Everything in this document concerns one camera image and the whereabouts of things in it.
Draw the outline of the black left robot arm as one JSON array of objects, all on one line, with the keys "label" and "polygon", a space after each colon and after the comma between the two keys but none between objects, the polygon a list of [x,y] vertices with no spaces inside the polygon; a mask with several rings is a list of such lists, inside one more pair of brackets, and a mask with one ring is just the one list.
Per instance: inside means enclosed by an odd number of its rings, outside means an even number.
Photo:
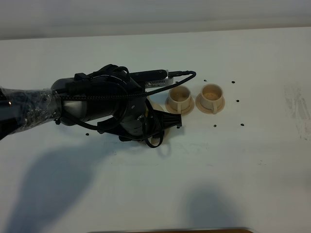
[{"label": "black left robot arm", "polygon": [[156,110],[148,99],[148,81],[162,81],[179,72],[153,70],[130,73],[107,65],[90,74],[57,80],[50,89],[0,91],[0,136],[54,121],[67,126],[117,135],[120,141],[164,138],[181,127],[180,114]]}]

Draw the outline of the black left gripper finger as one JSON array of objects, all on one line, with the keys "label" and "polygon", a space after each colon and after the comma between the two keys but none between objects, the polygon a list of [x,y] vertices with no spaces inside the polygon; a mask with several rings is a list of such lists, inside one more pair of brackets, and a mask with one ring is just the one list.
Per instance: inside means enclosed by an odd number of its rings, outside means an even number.
[{"label": "black left gripper finger", "polygon": [[159,110],[155,110],[155,115],[163,129],[171,127],[182,127],[182,116],[181,114],[172,114]]}]

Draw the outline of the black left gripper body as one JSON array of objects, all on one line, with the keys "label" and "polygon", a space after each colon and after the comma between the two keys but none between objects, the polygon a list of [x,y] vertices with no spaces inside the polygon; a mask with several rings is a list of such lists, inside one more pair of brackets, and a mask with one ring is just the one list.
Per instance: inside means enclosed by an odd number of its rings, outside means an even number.
[{"label": "black left gripper body", "polygon": [[145,102],[138,101],[132,109],[127,110],[123,120],[115,127],[107,130],[99,130],[98,133],[109,133],[117,135],[121,142],[143,141],[142,125],[140,120],[146,113]]}]

